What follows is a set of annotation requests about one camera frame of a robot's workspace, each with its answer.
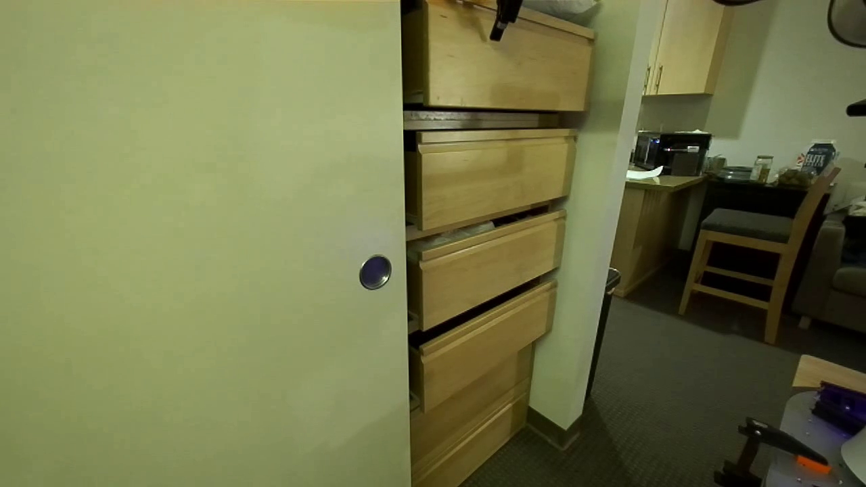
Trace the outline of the black printer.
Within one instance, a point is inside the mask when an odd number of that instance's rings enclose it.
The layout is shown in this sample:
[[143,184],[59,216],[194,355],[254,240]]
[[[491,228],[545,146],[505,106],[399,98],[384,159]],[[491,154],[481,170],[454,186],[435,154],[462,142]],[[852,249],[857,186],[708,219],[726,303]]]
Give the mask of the black printer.
[[700,129],[638,132],[631,162],[641,170],[661,169],[666,177],[698,177],[712,135]]

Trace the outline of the cream sliding closet door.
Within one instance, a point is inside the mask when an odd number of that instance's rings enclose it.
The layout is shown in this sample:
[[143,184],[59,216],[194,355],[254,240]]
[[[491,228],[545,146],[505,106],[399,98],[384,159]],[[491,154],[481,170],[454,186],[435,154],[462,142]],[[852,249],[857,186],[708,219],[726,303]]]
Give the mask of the cream sliding closet door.
[[0,487],[409,487],[400,117],[399,0],[0,0]]

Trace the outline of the wooden chair grey cushion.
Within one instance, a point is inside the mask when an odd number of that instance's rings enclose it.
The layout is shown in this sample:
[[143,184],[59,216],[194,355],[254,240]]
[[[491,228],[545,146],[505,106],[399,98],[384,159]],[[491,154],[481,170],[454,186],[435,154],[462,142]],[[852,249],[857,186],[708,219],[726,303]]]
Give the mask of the wooden chair grey cushion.
[[[695,295],[712,295],[719,301],[758,308],[767,313],[763,342],[773,343],[780,339],[786,299],[795,270],[799,253],[807,240],[810,224],[823,198],[830,192],[836,178],[838,178],[836,165],[818,173],[792,216],[714,208],[698,228],[695,249],[691,258],[687,280],[679,299],[679,311],[687,311]],[[772,277],[761,277],[749,270],[712,265],[712,253],[718,246],[773,255],[777,267]],[[768,290],[768,295],[749,299],[734,290],[712,288],[704,282],[706,274],[737,280],[744,285],[761,285]]]

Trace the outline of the topmost wooden drawer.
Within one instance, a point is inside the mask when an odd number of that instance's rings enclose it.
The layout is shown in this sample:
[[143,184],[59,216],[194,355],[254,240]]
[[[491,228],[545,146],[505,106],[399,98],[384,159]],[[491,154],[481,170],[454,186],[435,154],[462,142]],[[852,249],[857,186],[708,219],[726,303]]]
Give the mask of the topmost wooden drawer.
[[492,40],[496,0],[404,0],[404,100],[430,109],[584,112],[587,27],[520,9]]

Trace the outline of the wooden desk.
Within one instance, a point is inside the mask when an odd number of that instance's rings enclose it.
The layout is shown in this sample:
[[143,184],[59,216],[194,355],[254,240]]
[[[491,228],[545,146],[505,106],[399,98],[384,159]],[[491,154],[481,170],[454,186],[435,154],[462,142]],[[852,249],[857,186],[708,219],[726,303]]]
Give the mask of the wooden desk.
[[691,198],[700,184],[700,177],[626,184],[611,255],[611,265],[619,270],[619,299],[638,290],[675,258]]

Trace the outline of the grey sofa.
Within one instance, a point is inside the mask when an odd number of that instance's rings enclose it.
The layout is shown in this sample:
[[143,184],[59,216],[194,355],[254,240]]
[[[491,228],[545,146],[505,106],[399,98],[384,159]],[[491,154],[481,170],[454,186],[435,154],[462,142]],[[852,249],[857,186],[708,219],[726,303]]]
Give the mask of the grey sofa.
[[866,235],[860,216],[834,212],[823,219],[792,311],[802,324],[826,322],[866,334]]

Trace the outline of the wooden wall cabinet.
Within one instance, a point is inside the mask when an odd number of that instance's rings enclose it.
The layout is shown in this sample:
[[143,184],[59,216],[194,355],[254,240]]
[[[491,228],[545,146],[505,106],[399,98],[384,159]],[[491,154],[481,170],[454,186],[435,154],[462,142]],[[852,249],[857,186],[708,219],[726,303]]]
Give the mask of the wooden wall cabinet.
[[722,27],[726,9],[718,0],[661,0],[643,93],[649,98],[708,96]]

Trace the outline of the round dark door pull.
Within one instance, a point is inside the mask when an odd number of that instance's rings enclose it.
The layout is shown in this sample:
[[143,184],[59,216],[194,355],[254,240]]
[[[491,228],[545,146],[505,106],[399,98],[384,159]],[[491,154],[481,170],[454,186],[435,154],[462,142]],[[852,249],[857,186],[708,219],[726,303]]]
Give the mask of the round dark door pull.
[[361,285],[366,290],[381,290],[390,285],[390,280],[392,280],[392,263],[381,255],[369,258],[361,267]]

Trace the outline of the purple box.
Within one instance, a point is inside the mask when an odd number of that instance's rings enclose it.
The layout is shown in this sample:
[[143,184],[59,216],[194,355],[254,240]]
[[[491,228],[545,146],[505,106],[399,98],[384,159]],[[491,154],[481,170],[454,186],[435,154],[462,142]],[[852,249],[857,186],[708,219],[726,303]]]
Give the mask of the purple box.
[[866,427],[866,396],[823,382],[811,414],[844,433],[857,433]]

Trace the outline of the bottom wooden drawer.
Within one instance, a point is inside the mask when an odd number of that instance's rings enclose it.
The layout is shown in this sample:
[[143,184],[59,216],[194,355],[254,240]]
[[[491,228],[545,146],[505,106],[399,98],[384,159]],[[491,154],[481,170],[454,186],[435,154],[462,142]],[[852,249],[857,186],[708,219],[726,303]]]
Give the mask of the bottom wooden drawer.
[[520,351],[430,411],[412,414],[412,487],[461,487],[526,427],[534,355]]

